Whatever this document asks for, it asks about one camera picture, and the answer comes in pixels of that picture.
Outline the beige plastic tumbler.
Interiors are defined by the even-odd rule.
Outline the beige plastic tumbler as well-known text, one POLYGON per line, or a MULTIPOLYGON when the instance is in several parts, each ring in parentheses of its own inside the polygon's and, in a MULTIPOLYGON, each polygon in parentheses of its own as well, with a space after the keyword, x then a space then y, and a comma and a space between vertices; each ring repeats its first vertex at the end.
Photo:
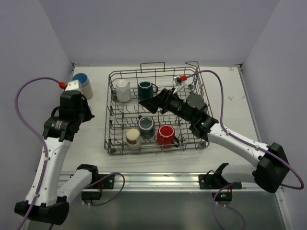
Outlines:
POLYGON ((87 100, 91 100, 93 98, 94 93, 93 93, 92 86, 90 83, 82 84, 81 90, 87 100))

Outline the blue plastic tumbler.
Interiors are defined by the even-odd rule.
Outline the blue plastic tumbler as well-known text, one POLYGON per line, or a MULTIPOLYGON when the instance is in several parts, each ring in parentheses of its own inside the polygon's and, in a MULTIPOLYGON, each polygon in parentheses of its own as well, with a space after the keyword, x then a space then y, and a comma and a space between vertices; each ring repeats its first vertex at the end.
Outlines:
POLYGON ((72 80, 73 81, 76 81, 78 80, 81 84, 81 88, 85 88, 87 87, 89 84, 90 84, 90 81, 89 81, 89 78, 86 74, 84 73, 78 73, 78 74, 75 74, 73 77, 72 77, 72 80))

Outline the white faceted ceramic mug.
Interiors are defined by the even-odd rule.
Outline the white faceted ceramic mug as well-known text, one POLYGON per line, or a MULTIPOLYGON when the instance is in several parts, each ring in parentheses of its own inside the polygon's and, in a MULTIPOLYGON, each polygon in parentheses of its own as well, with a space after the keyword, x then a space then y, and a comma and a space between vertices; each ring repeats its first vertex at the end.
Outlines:
POLYGON ((116 83, 116 96, 120 102, 127 102, 131 99, 130 83, 120 79, 116 83))

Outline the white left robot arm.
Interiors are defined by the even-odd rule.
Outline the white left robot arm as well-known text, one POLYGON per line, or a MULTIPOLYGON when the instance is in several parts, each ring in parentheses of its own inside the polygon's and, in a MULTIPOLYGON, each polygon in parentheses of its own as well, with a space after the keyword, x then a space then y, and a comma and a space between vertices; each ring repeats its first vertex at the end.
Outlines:
POLYGON ((44 123, 44 131, 40 136, 43 148, 34 182, 26 198, 15 204, 16 214, 48 224, 64 223, 73 199, 98 179, 96 166, 81 164, 73 176, 58 188, 62 166, 74 135, 81 123, 93 117, 81 91, 64 91, 60 95, 60 105, 44 123))

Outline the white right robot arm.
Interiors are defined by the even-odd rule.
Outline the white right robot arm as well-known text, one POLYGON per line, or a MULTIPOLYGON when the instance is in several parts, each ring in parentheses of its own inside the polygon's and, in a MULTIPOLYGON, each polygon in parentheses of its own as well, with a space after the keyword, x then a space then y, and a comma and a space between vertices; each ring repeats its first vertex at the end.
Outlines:
POLYGON ((160 110, 162 114, 177 115, 189 122, 195 137, 218 144, 247 160, 252 165, 252 181, 267 192, 275 193, 289 172, 289 162, 280 144, 253 141, 225 128, 221 120, 207 114, 207 104, 200 95, 191 94, 182 100, 173 90, 163 89, 157 96, 139 103, 152 114, 160 110))

